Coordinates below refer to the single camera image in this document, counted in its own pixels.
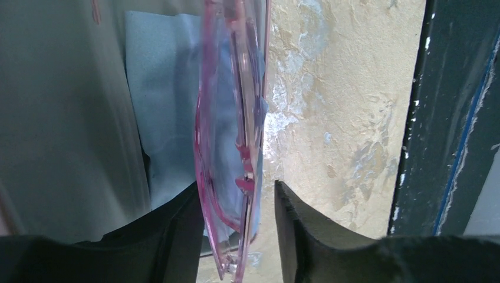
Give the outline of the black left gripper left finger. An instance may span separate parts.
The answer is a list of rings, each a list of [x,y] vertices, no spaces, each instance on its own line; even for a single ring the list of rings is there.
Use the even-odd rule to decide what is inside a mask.
[[[2,282],[195,282],[204,220],[191,184],[98,242],[1,238]]]

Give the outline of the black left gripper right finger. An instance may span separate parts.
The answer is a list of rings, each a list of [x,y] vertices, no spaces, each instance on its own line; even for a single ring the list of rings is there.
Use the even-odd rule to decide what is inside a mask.
[[[371,239],[274,183],[284,282],[498,282],[498,236]]]

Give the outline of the pink glasses case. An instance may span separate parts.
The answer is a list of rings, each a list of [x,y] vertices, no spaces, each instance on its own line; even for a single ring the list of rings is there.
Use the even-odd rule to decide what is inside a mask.
[[[202,2],[1,2],[1,235],[96,241],[155,209],[129,11],[200,16]]]

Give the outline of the pink transparent sunglasses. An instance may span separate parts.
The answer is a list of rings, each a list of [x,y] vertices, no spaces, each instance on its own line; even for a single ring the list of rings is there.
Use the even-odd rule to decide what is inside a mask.
[[[220,278],[244,277],[262,190],[270,1],[205,1],[195,116],[196,181]]]

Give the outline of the light blue cloth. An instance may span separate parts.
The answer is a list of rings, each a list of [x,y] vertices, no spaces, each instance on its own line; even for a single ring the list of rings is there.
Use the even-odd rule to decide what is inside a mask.
[[[126,65],[140,141],[149,157],[147,179],[152,208],[172,200],[196,179],[193,135],[199,93],[202,19],[129,11],[125,15]],[[235,179],[244,173],[238,134],[229,30],[216,23],[219,40],[213,184],[219,204],[239,216],[242,192]]]

